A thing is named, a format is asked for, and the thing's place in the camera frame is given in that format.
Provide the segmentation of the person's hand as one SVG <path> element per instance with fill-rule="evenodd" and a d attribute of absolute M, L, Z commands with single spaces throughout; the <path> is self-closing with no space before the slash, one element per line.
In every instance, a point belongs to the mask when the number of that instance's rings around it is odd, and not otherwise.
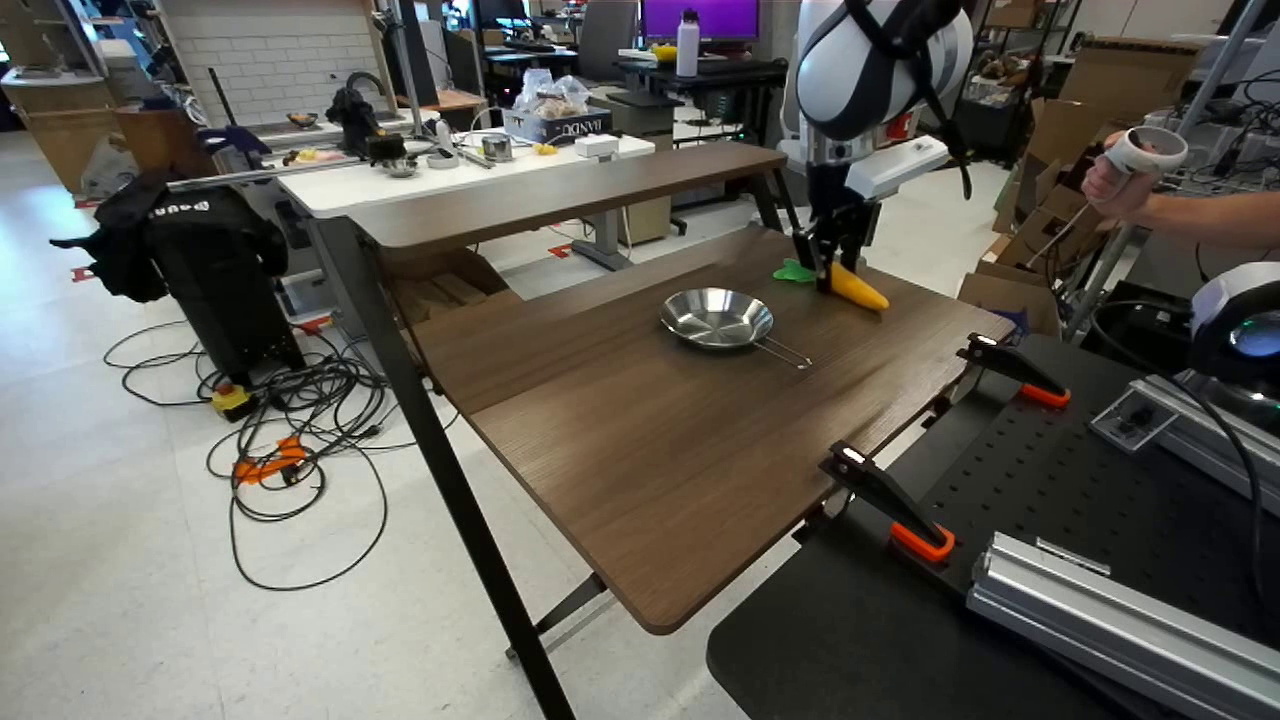
<path fill-rule="evenodd" d="M 1144 172 L 1126 172 L 1106 157 L 1095 157 L 1081 178 L 1081 191 L 1092 210 L 1106 218 L 1141 218 L 1150 197 L 1150 178 Z"/>

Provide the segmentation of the person's forearm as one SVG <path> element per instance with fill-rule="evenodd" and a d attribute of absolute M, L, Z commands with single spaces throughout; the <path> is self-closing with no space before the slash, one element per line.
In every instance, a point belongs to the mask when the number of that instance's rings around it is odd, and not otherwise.
<path fill-rule="evenodd" d="M 1135 223 L 1224 246 L 1280 244 L 1280 191 L 1175 197 L 1150 191 Z"/>

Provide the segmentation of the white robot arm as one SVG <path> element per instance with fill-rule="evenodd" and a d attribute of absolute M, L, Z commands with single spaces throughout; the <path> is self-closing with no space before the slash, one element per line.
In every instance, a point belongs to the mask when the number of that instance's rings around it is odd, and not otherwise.
<path fill-rule="evenodd" d="M 879 201 L 846 184 L 879 133 L 922 109 L 947 159 L 967 168 L 953 99 L 971 69 L 975 29 L 965 0 L 801 0 L 794 58 L 785 85 L 786 159 L 803 168 L 811 218 L 794 234 L 821 287 L 859 267 Z"/>

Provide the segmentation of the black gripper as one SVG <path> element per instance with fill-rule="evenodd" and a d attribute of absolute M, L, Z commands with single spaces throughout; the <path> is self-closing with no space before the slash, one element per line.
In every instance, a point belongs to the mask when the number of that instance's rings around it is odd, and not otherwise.
<path fill-rule="evenodd" d="M 821 276 L 821 285 L 831 285 L 834 267 L 859 267 L 859 250 L 870 244 L 875 223 L 879 204 L 846 187 L 845 164 L 808 168 L 808 228 L 801 233 L 801 238 L 803 261 Z"/>

